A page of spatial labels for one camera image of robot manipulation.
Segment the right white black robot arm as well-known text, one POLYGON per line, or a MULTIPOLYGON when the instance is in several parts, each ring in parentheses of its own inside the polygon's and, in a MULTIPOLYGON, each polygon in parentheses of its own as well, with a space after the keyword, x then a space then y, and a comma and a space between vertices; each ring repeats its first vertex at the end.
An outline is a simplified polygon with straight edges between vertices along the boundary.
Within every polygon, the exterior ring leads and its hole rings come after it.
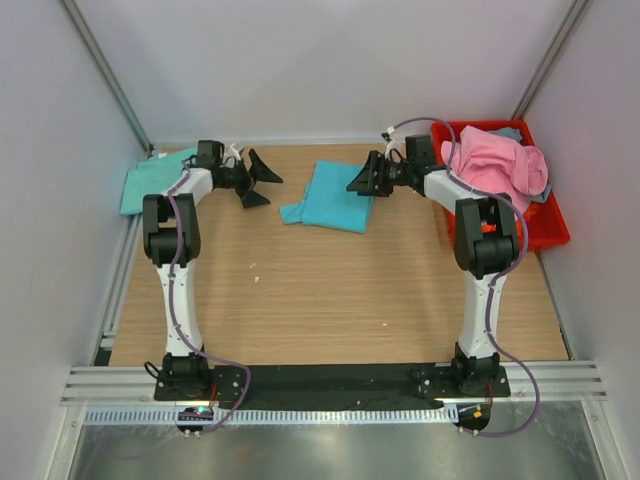
POLYGON ((465 302, 460 335, 449 367, 452 387, 464 396, 509 395, 500 365, 495 330, 509 269, 521 260, 516 211, 504 195, 490 194, 461 180, 435 158, 431 138, 405 139, 405 154, 392 132, 382 134, 383 152, 372 150, 348 192, 388 197, 406 186, 455 217, 454 257, 464 272, 465 302))

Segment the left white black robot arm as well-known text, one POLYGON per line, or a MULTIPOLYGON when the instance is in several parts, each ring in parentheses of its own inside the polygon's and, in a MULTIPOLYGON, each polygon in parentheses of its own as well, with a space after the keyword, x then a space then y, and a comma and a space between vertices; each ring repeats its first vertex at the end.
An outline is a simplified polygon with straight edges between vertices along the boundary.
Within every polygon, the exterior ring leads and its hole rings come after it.
POLYGON ((193 153, 182 153, 178 179, 162 193, 142 201, 143 247, 162 286, 166 346, 159 367, 146 371, 156 380, 157 400, 202 400, 214 389, 211 357, 199 330, 195 301, 195 267, 201 253, 197 205, 215 190, 231 190, 245 209, 266 206, 258 183, 281 184, 255 149, 243 151, 215 140, 201 140, 193 153))

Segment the blue t shirt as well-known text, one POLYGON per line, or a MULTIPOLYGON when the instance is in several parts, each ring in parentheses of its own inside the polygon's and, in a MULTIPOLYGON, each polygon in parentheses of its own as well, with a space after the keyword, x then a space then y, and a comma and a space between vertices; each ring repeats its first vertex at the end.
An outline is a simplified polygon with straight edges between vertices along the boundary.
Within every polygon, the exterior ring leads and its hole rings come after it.
POLYGON ((374 198, 346 190, 360 171, 356 165, 318 160, 302 200, 280 207, 282 222, 364 234, 374 198))

